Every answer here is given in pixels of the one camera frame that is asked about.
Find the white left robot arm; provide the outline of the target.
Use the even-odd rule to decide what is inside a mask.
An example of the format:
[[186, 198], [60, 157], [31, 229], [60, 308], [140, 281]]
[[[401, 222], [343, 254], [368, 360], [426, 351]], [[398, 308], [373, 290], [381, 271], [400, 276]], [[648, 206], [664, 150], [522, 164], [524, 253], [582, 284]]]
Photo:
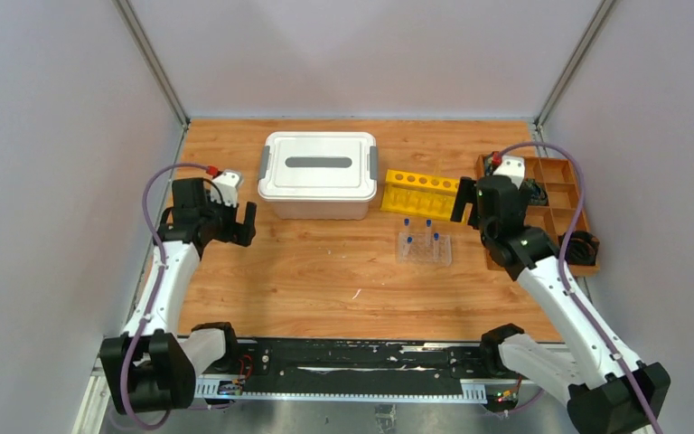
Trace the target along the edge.
[[115, 410], [146, 412], [206, 407], [239, 399], [338, 401], [485, 400], [481, 385], [464, 385], [451, 361], [455, 348], [411, 352], [404, 343], [240, 341], [227, 322], [176, 333], [186, 290], [206, 247], [248, 247], [257, 206], [239, 207], [241, 176], [173, 182], [173, 203], [147, 218], [154, 256], [140, 301], [121, 334], [102, 342], [99, 358]]

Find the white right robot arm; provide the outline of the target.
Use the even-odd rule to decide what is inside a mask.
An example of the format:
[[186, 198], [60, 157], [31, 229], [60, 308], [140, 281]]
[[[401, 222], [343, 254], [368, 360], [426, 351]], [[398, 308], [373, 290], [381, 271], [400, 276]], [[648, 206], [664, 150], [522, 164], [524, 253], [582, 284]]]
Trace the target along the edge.
[[595, 311], [562, 263], [555, 238], [525, 222], [527, 199], [504, 175], [474, 183], [470, 222], [494, 262], [539, 303], [559, 331], [568, 358], [507, 324], [483, 334], [480, 365], [492, 377], [517, 373], [557, 401], [579, 433], [661, 432], [658, 416], [671, 378], [645, 363]]

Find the pink plastic bin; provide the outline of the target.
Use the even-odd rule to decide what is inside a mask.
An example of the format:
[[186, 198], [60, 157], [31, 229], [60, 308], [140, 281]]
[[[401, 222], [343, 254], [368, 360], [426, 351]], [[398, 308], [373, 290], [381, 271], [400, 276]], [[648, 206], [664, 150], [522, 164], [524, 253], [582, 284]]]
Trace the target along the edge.
[[268, 201], [277, 217], [284, 220], [361, 220], [369, 202]]

